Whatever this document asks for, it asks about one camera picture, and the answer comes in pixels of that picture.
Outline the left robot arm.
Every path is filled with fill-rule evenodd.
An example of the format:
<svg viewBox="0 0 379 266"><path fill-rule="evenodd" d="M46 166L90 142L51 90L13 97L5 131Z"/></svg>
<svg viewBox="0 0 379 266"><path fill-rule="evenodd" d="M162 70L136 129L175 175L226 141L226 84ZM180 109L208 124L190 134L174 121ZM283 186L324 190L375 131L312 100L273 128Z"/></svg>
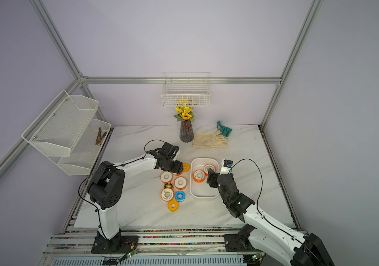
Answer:
<svg viewBox="0 0 379 266"><path fill-rule="evenodd" d="M178 146L163 142L163 146L145 151L137 158L111 163L104 161L93 174L88 185L89 204L95 207L98 216L98 232L106 240L119 235L115 205L119 202L124 181L138 174L154 169L161 169L172 174L183 172L183 163L176 160L180 153Z"/></svg>

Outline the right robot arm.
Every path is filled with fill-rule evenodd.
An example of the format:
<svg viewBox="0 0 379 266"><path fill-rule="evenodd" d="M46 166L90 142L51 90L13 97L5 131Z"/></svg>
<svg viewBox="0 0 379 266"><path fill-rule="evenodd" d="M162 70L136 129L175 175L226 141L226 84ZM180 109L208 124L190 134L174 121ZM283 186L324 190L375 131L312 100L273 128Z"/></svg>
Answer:
<svg viewBox="0 0 379 266"><path fill-rule="evenodd" d="M268 215L257 203L239 192L230 169L208 170L207 183L217 188L229 213L244 222L238 247L265 252L284 266L333 266L322 240L305 235Z"/></svg>

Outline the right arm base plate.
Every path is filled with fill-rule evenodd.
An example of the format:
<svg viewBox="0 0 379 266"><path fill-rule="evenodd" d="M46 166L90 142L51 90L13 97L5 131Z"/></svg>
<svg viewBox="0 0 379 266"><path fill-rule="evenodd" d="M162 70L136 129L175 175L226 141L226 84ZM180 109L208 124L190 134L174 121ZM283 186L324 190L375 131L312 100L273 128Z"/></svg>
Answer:
<svg viewBox="0 0 379 266"><path fill-rule="evenodd" d="M255 252L259 251L252 246L249 241L251 233L255 230L255 227L251 225L245 225L236 234L224 235L224 246L226 252Z"/></svg>

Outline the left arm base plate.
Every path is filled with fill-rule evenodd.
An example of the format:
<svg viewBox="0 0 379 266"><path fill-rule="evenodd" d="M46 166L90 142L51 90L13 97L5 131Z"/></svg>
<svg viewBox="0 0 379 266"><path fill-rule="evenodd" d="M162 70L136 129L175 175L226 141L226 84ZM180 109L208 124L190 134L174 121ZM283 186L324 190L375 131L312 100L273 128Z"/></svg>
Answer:
<svg viewBox="0 0 379 266"><path fill-rule="evenodd" d="M136 249L138 241L138 236L122 236L121 232L108 240L97 232L91 254L130 253Z"/></svg>

